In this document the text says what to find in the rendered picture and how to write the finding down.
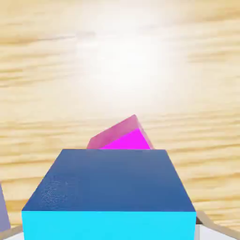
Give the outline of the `small magenta cube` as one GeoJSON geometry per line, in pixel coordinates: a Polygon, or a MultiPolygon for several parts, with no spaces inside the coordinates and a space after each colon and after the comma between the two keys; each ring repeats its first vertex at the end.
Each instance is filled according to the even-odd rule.
{"type": "Polygon", "coordinates": [[[136,115],[92,137],[88,149],[153,149],[153,145],[136,115]]]}

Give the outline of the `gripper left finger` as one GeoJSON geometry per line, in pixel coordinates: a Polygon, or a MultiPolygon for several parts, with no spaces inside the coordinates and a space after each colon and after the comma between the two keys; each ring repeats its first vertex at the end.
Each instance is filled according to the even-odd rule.
{"type": "Polygon", "coordinates": [[[0,240],[24,240],[23,225],[0,232],[0,240]]]}

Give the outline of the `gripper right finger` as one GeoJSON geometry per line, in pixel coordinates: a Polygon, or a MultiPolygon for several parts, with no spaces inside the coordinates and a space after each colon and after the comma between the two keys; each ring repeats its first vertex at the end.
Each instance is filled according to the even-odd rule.
{"type": "Polygon", "coordinates": [[[240,232],[215,224],[203,211],[197,211],[195,240],[240,240],[240,232]]]}

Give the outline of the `small cyan cube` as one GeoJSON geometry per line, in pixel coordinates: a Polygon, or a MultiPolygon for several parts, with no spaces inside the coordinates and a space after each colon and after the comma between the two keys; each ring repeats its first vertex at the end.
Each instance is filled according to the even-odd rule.
{"type": "Polygon", "coordinates": [[[64,149],[22,209],[24,240],[194,240],[165,150],[64,149]]]}

